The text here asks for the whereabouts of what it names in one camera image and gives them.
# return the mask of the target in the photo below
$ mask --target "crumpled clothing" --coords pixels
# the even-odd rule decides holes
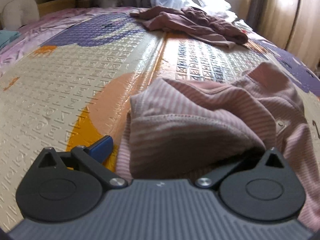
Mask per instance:
[[[301,98],[262,63],[232,84],[158,78],[131,97],[116,173],[127,179],[195,180],[217,161],[276,147],[306,192],[298,219],[320,228],[320,177]]]
[[[248,41],[247,35],[232,24],[220,17],[210,16],[198,8],[184,7],[177,10],[155,6],[130,15],[147,20],[142,24],[150,31],[182,31],[212,45],[232,48],[236,43],[244,44]]]

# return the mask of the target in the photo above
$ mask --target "wooden wardrobe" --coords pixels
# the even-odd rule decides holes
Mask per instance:
[[[320,0],[267,0],[258,33],[315,71],[320,60]]]

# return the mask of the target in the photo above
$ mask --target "bed sheet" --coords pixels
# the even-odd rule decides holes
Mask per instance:
[[[259,36],[246,47],[226,50],[183,34],[146,32],[128,16],[135,10],[71,9],[48,15],[23,27],[22,37],[0,52],[3,229],[22,218],[15,190],[43,147],[66,151],[111,135],[115,147],[105,166],[114,171],[129,97],[156,77],[232,82],[272,60],[304,100],[320,160],[320,81],[302,62]]]

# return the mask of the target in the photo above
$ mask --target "pink striped garment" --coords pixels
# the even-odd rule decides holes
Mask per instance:
[[[218,160],[273,146],[305,189],[299,220],[320,229],[320,178],[303,103],[292,82],[271,63],[230,85],[154,80],[131,97],[116,173],[129,181],[194,180]]]

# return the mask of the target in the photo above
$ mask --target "metal screw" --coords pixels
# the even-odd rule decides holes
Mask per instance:
[[[209,178],[199,178],[197,180],[197,183],[201,186],[201,187],[208,187],[212,184],[212,180]]]
[[[121,187],[125,184],[125,180],[122,178],[113,178],[109,182],[112,186],[118,186],[118,187]]]

